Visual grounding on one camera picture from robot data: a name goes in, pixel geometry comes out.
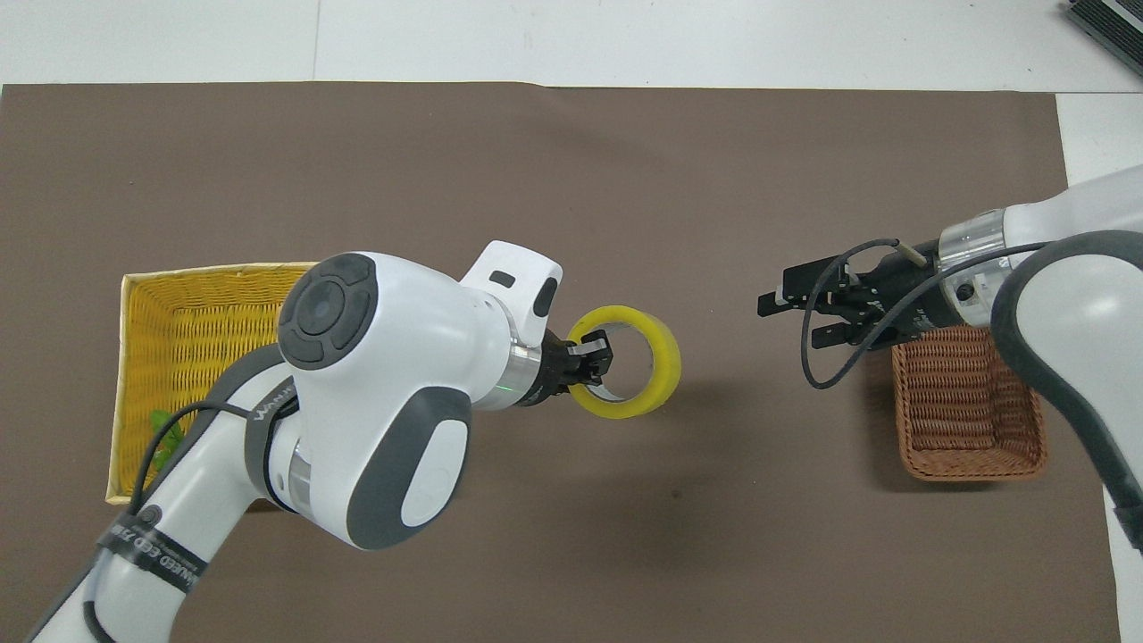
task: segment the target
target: yellow basket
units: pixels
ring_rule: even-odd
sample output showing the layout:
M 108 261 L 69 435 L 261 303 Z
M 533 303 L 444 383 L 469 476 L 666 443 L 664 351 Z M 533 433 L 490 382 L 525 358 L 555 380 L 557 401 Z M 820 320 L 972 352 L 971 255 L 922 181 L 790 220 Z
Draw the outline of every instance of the yellow basket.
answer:
M 151 412 L 202 400 L 239 357 L 273 344 L 282 299 L 312 265 L 251 263 L 123 276 L 107 503 L 130 500 L 152 436 Z

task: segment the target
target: brown mat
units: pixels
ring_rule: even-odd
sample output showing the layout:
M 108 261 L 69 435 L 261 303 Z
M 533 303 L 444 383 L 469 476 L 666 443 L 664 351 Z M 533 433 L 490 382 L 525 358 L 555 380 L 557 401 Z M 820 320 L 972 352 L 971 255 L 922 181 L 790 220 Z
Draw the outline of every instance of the brown mat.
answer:
M 114 515 L 123 273 L 375 249 L 459 276 L 502 238 L 562 263 L 559 332 L 663 319 L 676 397 L 479 416 L 455 503 L 391 550 L 247 516 L 175 641 L 1113 641 L 1098 482 L 1054 411 L 1040 477 L 921 483 L 888 353 L 815 392 L 799 318 L 754 315 L 785 266 L 1064 185 L 1048 95 L 6 86 L 2 637 Z

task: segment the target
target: yellow tape roll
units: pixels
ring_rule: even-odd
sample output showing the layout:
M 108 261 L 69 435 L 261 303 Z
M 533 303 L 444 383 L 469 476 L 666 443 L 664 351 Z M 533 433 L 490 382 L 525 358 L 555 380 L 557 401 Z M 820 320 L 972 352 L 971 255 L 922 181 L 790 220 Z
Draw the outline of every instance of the yellow tape roll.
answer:
M 606 331 L 608 327 L 630 327 L 647 340 L 652 357 L 652 373 L 647 386 L 630 400 L 617 397 L 605 387 L 576 385 L 568 391 L 581 407 L 600 418 L 622 420 L 650 413 L 662 407 L 679 385 L 682 376 L 679 345 L 662 321 L 626 305 L 605 305 L 584 314 L 572 328 L 568 339 L 581 344 L 588 333 L 597 329 Z

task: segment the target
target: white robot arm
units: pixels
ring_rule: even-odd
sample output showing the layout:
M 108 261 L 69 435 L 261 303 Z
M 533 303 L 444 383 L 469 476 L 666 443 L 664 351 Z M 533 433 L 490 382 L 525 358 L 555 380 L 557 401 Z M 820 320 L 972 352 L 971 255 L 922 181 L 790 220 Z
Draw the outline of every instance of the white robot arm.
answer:
M 850 256 L 900 250 L 865 273 Z M 816 388 L 836 384 L 860 354 L 925 331 L 991 327 L 1001 357 L 1063 413 L 1116 503 L 1132 545 L 1143 550 L 1143 166 L 1036 203 L 986 211 L 910 248 L 897 239 L 789 267 L 761 295 L 762 316 L 804 311 L 802 364 Z M 809 332 L 809 313 L 840 323 Z M 838 375 L 818 383 L 814 348 L 857 346 Z
M 601 383 L 605 333 L 574 346 L 546 331 L 561 275 L 501 241 L 459 282 L 376 252 L 315 265 L 282 306 L 279 344 L 218 379 L 179 450 L 145 491 L 141 474 L 90 566 L 29 640 L 168 640 L 258 498 L 360 549 L 424 529 L 453 496 L 473 409 Z

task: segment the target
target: cable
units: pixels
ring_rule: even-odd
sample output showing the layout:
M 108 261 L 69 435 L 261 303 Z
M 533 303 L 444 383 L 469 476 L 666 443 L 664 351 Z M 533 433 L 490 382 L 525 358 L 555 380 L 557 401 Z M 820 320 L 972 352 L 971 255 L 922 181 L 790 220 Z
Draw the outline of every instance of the cable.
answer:
M 1034 251 L 1050 242 L 1050 241 L 1044 241 L 1038 243 L 1024 243 L 1022 246 L 1015 246 L 1010 248 L 1004 248 L 985 252 L 977 257 L 970 258 L 964 263 L 958 263 L 957 265 L 953 265 L 951 267 L 945 267 L 944 270 L 937 272 L 936 274 L 933 274 L 928 279 L 925 279 L 916 287 L 913 287 L 913 289 L 909 290 L 909 292 L 906 292 L 905 296 L 901 297 L 901 299 L 896 304 L 894 304 L 888 312 L 885 313 L 885 316 L 882 316 L 881 320 L 878 321 L 877 325 L 873 327 L 873 330 L 870 331 L 869 335 L 866 335 L 865 339 L 862 340 L 862 343 L 857 346 L 853 355 L 849 356 L 849 360 L 845 363 L 844 367 L 841 367 L 841 369 L 832 378 L 830 378 L 824 383 L 817 381 L 809 369 L 809 343 L 808 343 L 809 315 L 810 313 L 814 312 L 813 302 L 817 300 L 817 296 L 821 295 L 822 288 L 825 286 L 825 281 L 830 278 L 830 274 L 832 274 L 833 271 L 837 270 L 842 262 L 848 260 L 849 257 L 860 251 L 866 250 L 876 246 L 896 246 L 896 243 L 893 241 L 896 241 L 896 239 L 876 239 L 872 241 L 866 241 L 864 243 L 861 243 L 860 246 L 854 246 L 845 254 L 838 255 L 838 257 L 834 258 L 833 262 L 831 262 L 830 265 L 822 271 L 822 274 L 817 278 L 817 281 L 814 283 L 814 289 L 810 291 L 809 298 L 806 299 L 806 314 L 801 319 L 800 351 L 801 351 L 801 372 L 806 376 L 806 381 L 809 383 L 809 386 L 814 387 L 815 389 L 828 389 L 833 385 L 838 384 L 839 381 L 841 381 L 841 378 L 845 378 L 846 375 L 854 368 L 854 365 L 857 364 L 857 361 L 865 352 L 869 351 L 869 347 L 873 346 L 873 343 L 877 341 L 877 338 L 881 337 L 881 333 L 884 333 L 885 330 L 888 329 L 890 324 L 893 324 L 893 321 L 896 320 L 896 318 L 900 316 L 901 313 L 905 311 L 905 307 L 908 307 L 911 303 L 913 303 L 913 300 L 916 300 L 917 297 L 921 296 L 925 292 L 925 290 L 928 290 L 933 286 L 940 283 L 941 281 L 943 281 L 944 279 L 949 278 L 952 274 L 956 274 L 957 272 L 961 272 L 969 267 L 980 265 L 982 263 L 988 263 L 990 260 L 994 260 L 997 258 L 1001 258 L 1005 256 L 1012 256 L 1014 254 L 1021 254 L 1026 251 Z
M 151 443 L 147 444 L 146 451 L 143 453 L 143 461 L 139 463 L 138 474 L 135 475 L 135 488 L 131 489 L 131 503 L 127 507 L 128 515 L 137 516 L 139 513 L 139 508 L 143 505 L 143 485 L 146 483 L 146 472 L 151 468 L 151 461 L 154 460 L 154 453 L 159 450 L 159 444 L 162 442 L 163 436 L 170 432 L 176 423 L 187 415 L 203 410 L 225 411 L 239 418 L 246 418 L 250 415 L 249 411 L 240 407 L 210 400 L 192 402 L 176 411 L 174 416 L 167 419 L 162 428 L 155 432 L 154 437 L 151 439 Z M 83 624 L 87 626 L 88 633 L 99 643 L 115 643 L 115 640 L 103 628 L 99 617 L 95 613 L 97 585 L 103 572 L 103 566 L 110 557 L 111 553 L 107 550 L 103 550 L 96 556 L 95 563 L 91 565 L 91 571 L 88 572 L 87 586 L 83 588 Z
M 131 489 L 131 503 L 127 507 L 127 513 L 131 516 L 136 516 L 143 505 L 143 485 L 146 483 L 146 472 L 151 468 L 151 460 L 154 459 L 154 452 L 159 450 L 159 444 L 162 442 L 163 436 L 170 432 L 170 428 L 175 426 L 176 423 L 183 419 L 186 415 L 193 411 L 225 411 L 239 418 L 246 418 L 250 415 L 246 409 L 234 407 L 225 402 L 214 402 L 210 400 L 202 400 L 199 402 L 192 402 L 186 407 L 179 409 L 162 425 L 162 428 L 155 432 L 154 437 L 151 439 L 151 443 L 147 445 L 146 451 L 143 452 L 143 463 L 139 464 L 138 474 L 135 475 L 135 487 Z

